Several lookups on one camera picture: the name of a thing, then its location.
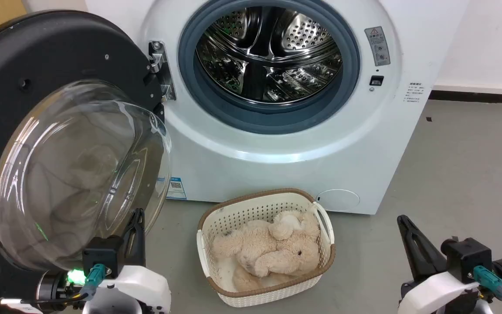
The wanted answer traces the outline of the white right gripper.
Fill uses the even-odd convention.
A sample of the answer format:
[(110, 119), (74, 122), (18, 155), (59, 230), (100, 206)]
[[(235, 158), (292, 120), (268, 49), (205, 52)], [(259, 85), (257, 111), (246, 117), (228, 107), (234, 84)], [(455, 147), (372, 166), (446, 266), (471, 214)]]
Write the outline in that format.
[(408, 216), (398, 216), (397, 224), (413, 277), (401, 286), (398, 314), (446, 314), (447, 304), (477, 291), (479, 282), (473, 272), (467, 274), (468, 283), (446, 272), (446, 259), (440, 250)]

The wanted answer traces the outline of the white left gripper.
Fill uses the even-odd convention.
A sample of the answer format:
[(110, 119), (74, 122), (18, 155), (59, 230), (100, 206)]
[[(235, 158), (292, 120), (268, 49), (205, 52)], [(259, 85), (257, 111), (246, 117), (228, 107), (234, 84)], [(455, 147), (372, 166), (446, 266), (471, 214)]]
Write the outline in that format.
[(82, 314), (170, 314), (172, 296), (165, 277), (146, 268), (145, 210), (136, 208), (123, 231), (125, 265), (103, 280)]

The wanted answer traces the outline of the white front-load washing machine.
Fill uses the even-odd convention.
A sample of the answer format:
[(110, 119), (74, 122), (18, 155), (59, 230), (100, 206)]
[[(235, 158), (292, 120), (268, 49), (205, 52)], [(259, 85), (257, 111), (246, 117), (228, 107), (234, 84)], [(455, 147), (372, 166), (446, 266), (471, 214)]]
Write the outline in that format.
[[(187, 91), (177, 53), (190, 16), (208, 0), (85, 0), (92, 14), (120, 27), (148, 55), (165, 44), (176, 100), (165, 102), (173, 141), (171, 175), (187, 200), (223, 202), (259, 191), (296, 188), (315, 197), (346, 189), (360, 214), (374, 215), (410, 142), (470, 0), (325, 0), (351, 23), (361, 51), (357, 86), (335, 115), (290, 134), (257, 134), (225, 125)], [(382, 26), (390, 65), (375, 66), (365, 28)], [(371, 76), (384, 76), (380, 87)], [(420, 103), (403, 102), (423, 83)]]

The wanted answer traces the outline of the metal door hinge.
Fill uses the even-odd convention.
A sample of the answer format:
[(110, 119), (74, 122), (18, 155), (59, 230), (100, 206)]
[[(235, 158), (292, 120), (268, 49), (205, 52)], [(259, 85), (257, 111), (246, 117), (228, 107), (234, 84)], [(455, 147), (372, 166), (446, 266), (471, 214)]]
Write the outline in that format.
[(161, 102), (175, 101), (177, 96), (165, 44), (161, 41), (149, 42), (148, 57), (151, 61), (151, 72), (155, 74), (159, 81)]

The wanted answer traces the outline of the black round glass washer door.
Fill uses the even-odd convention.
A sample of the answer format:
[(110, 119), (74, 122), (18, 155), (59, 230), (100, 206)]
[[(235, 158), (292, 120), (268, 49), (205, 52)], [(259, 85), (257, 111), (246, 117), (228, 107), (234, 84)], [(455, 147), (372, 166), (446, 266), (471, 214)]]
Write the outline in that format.
[(170, 183), (172, 143), (151, 61), (110, 21), (52, 10), (0, 25), (0, 297), (34, 297), (47, 271), (82, 269), (94, 237)]

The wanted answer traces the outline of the blue QR label sticker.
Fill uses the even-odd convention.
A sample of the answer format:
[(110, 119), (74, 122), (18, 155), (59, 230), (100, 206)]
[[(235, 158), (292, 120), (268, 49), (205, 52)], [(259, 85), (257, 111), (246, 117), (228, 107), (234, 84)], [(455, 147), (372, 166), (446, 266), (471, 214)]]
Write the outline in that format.
[(179, 177), (170, 177), (170, 184), (166, 194), (167, 199), (187, 200), (183, 181)]

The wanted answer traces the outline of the round white filter cover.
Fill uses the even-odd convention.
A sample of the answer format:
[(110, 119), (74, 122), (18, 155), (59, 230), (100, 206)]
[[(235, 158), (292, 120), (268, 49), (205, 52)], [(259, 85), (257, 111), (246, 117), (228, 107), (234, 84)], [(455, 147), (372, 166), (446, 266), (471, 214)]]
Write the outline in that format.
[(327, 212), (361, 213), (357, 209), (360, 197), (346, 189), (322, 191), (315, 197), (315, 201)]

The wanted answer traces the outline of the cream plastic laundry basket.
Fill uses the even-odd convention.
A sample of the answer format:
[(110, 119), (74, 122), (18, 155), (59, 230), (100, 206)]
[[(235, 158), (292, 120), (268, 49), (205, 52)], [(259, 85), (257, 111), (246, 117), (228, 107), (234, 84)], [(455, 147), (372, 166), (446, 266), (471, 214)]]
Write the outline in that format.
[[(238, 292), (233, 284), (237, 266), (235, 258), (217, 259), (212, 244), (216, 236), (236, 230), (246, 222), (263, 219), (272, 222), (286, 210), (311, 211), (319, 222), (320, 262), (317, 268), (303, 276), (280, 283), (263, 278), (264, 287)], [(263, 191), (231, 199), (209, 209), (197, 227), (197, 250), (205, 278), (219, 298), (232, 307), (249, 307), (281, 300), (312, 288), (332, 266), (336, 255), (332, 222), (326, 210), (311, 195), (295, 188)]]

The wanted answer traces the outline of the beige plush toy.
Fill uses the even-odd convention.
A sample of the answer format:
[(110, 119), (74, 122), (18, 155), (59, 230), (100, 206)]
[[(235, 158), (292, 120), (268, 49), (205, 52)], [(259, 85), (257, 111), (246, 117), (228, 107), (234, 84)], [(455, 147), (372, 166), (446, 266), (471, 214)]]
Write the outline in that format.
[(263, 278), (284, 283), (315, 270), (320, 262), (319, 222), (311, 211), (286, 210), (272, 222), (255, 219), (217, 235), (217, 259), (235, 258), (233, 284), (238, 292), (264, 287)]

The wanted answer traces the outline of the small text sticker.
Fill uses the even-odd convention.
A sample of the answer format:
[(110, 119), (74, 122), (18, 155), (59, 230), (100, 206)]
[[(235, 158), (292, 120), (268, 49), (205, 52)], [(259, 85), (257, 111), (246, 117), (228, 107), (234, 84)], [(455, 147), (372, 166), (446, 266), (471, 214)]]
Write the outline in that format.
[(411, 82), (408, 84), (406, 93), (403, 97), (403, 102), (420, 103), (425, 93), (423, 83)]

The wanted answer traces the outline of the grey warning label sticker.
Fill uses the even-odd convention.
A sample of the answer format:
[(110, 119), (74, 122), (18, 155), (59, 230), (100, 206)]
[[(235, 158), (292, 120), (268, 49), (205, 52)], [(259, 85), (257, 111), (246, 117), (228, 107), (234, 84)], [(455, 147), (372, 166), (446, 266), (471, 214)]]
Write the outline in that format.
[(368, 38), (375, 66), (390, 65), (388, 42), (382, 26), (365, 28), (364, 32)]

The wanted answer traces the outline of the steel washer drum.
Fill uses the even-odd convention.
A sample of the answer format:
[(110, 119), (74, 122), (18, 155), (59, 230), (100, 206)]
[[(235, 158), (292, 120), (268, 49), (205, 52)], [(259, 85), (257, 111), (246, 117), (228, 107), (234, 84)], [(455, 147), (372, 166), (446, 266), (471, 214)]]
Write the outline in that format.
[(210, 80), (232, 96), (285, 106), (326, 89), (342, 69), (329, 30), (282, 7), (245, 7), (219, 16), (195, 54)]

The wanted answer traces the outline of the black wall baseboard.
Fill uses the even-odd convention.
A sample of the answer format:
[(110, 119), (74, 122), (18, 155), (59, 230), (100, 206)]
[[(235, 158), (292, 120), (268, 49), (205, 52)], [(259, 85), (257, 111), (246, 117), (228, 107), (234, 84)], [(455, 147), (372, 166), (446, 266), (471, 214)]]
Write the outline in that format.
[(502, 94), (482, 92), (431, 91), (429, 100), (452, 102), (502, 103)]

